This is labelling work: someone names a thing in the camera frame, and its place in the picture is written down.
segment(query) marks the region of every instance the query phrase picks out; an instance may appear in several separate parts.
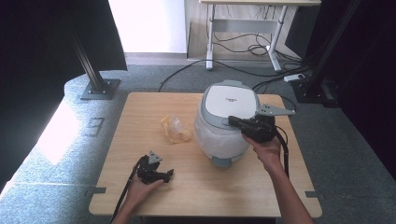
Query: clear plastic bag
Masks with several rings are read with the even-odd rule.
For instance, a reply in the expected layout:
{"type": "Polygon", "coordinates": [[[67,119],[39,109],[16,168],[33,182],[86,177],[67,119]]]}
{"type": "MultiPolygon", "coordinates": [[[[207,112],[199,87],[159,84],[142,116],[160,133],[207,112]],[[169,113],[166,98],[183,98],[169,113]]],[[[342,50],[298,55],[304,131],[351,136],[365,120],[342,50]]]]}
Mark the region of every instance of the clear plastic bag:
{"type": "Polygon", "coordinates": [[[190,130],[186,129],[181,120],[175,116],[165,116],[161,120],[165,136],[173,143],[182,143],[192,138],[190,130]]]}

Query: person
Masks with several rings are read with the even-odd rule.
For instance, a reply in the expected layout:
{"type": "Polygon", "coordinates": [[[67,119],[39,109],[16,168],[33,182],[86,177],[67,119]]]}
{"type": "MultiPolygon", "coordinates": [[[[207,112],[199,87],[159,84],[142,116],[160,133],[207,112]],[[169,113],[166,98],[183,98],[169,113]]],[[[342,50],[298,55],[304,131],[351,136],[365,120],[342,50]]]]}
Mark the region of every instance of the person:
{"type": "MultiPolygon", "coordinates": [[[[253,146],[253,150],[256,152],[258,159],[262,162],[264,169],[271,176],[283,222],[285,224],[314,223],[313,218],[309,215],[283,169],[280,161],[281,145],[279,140],[274,137],[270,142],[257,143],[245,135],[242,136],[245,141],[253,146]]],[[[128,223],[134,209],[142,203],[153,190],[162,184],[163,181],[158,180],[152,184],[145,185],[135,176],[128,189],[125,203],[121,206],[113,223],[128,223]]]]}

